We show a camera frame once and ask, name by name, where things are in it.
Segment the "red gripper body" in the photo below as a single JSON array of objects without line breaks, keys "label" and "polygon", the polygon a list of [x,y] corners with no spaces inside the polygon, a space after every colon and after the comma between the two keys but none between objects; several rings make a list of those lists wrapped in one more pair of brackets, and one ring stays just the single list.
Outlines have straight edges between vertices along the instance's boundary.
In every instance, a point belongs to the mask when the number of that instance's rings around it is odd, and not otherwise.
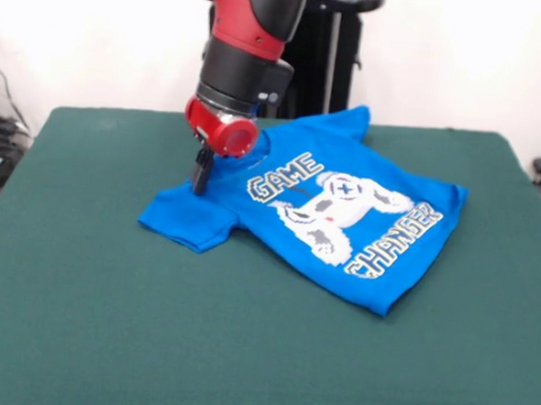
[{"label": "red gripper body", "polygon": [[198,97],[190,99],[185,114],[194,136],[220,157],[242,158],[258,140],[254,119],[217,110]]}]

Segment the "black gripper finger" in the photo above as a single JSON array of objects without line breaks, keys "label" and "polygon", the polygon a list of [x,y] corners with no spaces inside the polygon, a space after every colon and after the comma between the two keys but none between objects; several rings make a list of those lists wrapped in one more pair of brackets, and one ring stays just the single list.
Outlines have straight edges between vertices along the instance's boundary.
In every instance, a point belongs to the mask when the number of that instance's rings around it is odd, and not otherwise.
[{"label": "black gripper finger", "polygon": [[203,194],[208,179],[211,176],[213,163],[215,162],[213,155],[199,154],[194,163],[193,171],[193,193]]},{"label": "black gripper finger", "polygon": [[196,161],[193,164],[193,174],[190,177],[192,185],[204,185],[205,170],[207,163],[207,148],[198,151]]}]

